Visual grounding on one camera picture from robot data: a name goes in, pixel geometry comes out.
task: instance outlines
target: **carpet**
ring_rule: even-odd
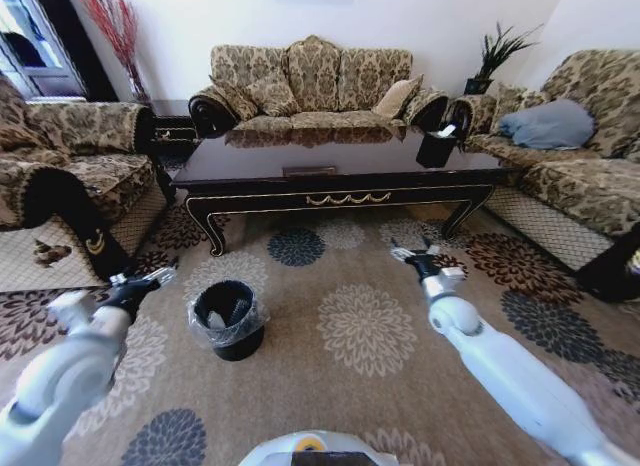
[[[415,466],[564,464],[523,433],[427,323],[413,269],[391,240],[441,246],[460,294],[585,399],[617,444],[640,456],[640,309],[581,291],[552,259],[480,211],[450,241],[443,206],[219,218],[228,252],[209,255],[181,201],[145,245],[140,270],[179,256],[144,301],[109,396],[67,437],[62,464],[234,465],[262,441],[303,429],[355,434]],[[270,320],[239,363],[199,348],[186,302],[234,278]],[[60,291],[0,295],[0,400],[64,331],[45,305]]]

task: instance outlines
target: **black trash can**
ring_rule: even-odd
[[[209,327],[212,311],[222,317],[225,329]],[[262,344],[264,319],[257,310],[253,291],[241,281],[222,281],[207,288],[196,300],[193,312],[199,326],[207,330],[213,351],[225,361],[245,359]]]

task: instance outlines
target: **table leg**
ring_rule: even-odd
[[[455,209],[449,219],[442,225],[442,237],[444,239],[452,238],[458,226],[471,215],[476,209],[482,206],[493,194],[494,187],[489,185],[479,186],[475,189],[475,193],[469,198],[465,198],[462,203]]]
[[[222,256],[224,254],[226,241],[222,228],[216,224],[216,214],[197,207],[196,203],[189,201],[189,198],[185,201],[185,207],[195,223],[204,231],[211,241],[211,256]]]

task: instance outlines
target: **blue pillow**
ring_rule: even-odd
[[[586,109],[570,99],[523,109],[500,118],[500,131],[518,146],[532,149],[577,149],[594,133]]]

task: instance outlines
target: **red dried branches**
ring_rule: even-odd
[[[138,18],[133,5],[125,0],[81,0],[87,13],[111,43],[113,51],[131,77],[135,65]]]

